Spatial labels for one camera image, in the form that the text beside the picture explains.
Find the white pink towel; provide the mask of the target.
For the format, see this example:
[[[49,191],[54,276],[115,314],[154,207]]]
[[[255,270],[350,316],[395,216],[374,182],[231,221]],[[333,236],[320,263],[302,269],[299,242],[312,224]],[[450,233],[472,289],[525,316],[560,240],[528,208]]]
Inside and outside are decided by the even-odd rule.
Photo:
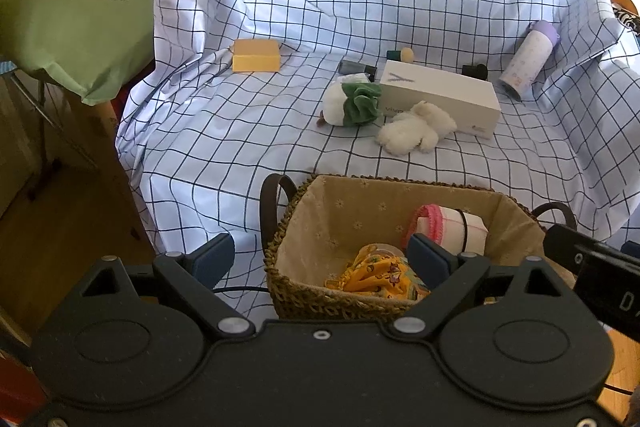
[[[427,204],[419,207],[410,218],[402,249],[407,249],[413,234],[426,236],[455,256],[462,253],[484,255],[488,230],[483,219],[472,213]]]

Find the yellow patterned cloth bundle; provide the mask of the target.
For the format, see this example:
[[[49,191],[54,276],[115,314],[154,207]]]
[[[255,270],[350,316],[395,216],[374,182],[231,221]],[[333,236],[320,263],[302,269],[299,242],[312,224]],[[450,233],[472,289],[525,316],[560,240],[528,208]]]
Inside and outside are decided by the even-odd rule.
[[[359,296],[411,301],[431,294],[402,251],[387,244],[363,246],[345,270],[327,279],[324,287]]]

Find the white fluffy plush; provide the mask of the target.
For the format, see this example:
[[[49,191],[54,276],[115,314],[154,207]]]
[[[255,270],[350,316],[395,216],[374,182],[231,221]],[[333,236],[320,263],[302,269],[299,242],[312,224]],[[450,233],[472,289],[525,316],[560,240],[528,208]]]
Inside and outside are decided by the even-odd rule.
[[[408,155],[416,148],[420,152],[430,153],[441,139],[457,129],[454,118],[447,112],[433,103],[422,101],[384,124],[376,136],[376,142],[395,156]]]

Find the white roll with green scrunchie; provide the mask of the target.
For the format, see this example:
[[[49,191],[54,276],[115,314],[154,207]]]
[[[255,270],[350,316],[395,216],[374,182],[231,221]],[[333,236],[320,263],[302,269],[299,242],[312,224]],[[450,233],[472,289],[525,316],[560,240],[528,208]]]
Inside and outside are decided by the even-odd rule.
[[[324,92],[318,124],[360,127],[378,119],[381,86],[366,74],[338,76]]]

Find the black makeup sponge applicator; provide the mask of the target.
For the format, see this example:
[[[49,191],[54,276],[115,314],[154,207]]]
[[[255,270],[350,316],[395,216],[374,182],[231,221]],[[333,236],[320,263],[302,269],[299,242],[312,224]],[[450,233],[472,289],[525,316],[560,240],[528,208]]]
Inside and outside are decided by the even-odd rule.
[[[486,81],[488,79],[488,69],[485,64],[468,64],[462,66],[462,75]]]

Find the beige sponge green handle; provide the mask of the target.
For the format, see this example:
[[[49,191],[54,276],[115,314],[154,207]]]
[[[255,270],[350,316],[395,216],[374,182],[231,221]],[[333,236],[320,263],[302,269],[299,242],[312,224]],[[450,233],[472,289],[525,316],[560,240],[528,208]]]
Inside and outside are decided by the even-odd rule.
[[[414,62],[414,52],[413,49],[406,46],[398,50],[388,50],[386,52],[386,58],[389,61],[411,64]]]

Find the grey tube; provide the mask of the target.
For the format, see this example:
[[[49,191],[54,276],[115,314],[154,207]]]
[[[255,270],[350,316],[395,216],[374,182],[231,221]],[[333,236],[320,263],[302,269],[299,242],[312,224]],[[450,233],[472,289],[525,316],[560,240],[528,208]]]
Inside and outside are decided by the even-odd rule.
[[[349,60],[346,60],[346,58],[343,58],[343,60],[340,61],[340,64],[338,64],[337,72],[343,76],[364,74],[369,77],[375,77],[376,67],[363,64],[363,63],[349,61]]]

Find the woven basket with fabric liner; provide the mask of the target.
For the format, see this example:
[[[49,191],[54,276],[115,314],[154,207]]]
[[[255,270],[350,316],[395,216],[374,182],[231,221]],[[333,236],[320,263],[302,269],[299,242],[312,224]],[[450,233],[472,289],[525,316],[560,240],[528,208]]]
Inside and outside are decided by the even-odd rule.
[[[439,204],[480,216],[488,228],[484,260],[473,262],[474,283],[433,288],[422,303],[359,296],[326,288],[371,243],[400,247],[412,214],[422,204]],[[497,277],[504,293],[528,256],[544,253],[546,230],[529,210],[489,188],[370,176],[312,176],[295,185],[273,173],[260,192],[260,231],[267,285],[282,320],[390,322],[401,315],[432,312],[432,323],[480,306],[482,283]]]

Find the white phone box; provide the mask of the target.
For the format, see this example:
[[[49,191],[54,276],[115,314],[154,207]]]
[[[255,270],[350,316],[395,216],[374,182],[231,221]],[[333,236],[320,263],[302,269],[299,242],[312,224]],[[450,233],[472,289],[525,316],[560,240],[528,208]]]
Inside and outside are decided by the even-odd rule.
[[[386,117],[421,101],[435,104],[457,123],[458,131],[489,139],[501,116],[494,86],[446,70],[387,61],[380,78],[380,112]]]

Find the blue checkered sheet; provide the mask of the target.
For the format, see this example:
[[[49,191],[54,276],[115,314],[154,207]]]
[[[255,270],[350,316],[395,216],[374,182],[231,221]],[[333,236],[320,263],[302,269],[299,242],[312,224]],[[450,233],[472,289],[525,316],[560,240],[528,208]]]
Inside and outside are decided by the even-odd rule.
[[[502,96],[489,139],[456,133],[396,158],[376,127],[317,118],[343,58],[416,61],[497,79],[537,20],[560,41],[523,102]],[[277,72],[233,72],[238,39],[272,39]],[[610,0],[154,0],[155,68],[131,90],[116,147],[159,253],[235,241],[224,299],[273,317],[258,196],[268,174],[311,173],[484,186],[534,208],[567,202],[579,228],[620,246],[639,237],[639,45]]]

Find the yellow sponge block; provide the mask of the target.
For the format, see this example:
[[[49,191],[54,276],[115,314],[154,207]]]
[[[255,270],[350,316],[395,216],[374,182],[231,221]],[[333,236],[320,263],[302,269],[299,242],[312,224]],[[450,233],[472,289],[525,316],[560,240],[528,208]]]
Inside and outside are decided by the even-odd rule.
[[[238,39],[232,46],[233,72],[277,72],[280,46],[272,39]]]

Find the white purple water bottle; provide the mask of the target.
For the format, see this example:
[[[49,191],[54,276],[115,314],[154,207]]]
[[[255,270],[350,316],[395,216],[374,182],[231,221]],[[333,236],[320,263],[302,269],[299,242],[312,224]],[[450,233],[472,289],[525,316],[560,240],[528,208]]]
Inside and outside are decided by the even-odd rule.
[[[552,23],[538,20],[511,58],[498,83],[514,100],[521,101],[544,68],[560,36]]]

